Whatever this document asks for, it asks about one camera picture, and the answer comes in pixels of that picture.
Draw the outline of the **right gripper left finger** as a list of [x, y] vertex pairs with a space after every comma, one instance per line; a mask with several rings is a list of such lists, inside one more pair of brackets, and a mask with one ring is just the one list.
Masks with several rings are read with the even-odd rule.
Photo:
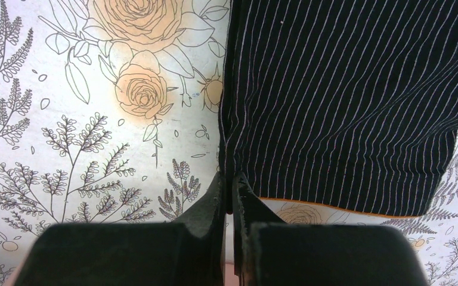
[[224, 177], [217, 172], [206, 193], [174, 220], [186, 229], [175, 285], [224, 284], [226, 194]]

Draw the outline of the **black striped underwear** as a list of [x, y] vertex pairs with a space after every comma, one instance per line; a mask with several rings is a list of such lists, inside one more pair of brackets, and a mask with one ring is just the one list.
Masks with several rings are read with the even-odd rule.
[[232, 1], [221, 173], [260, 198], [424, 215], [458, 131], [458, 1]]

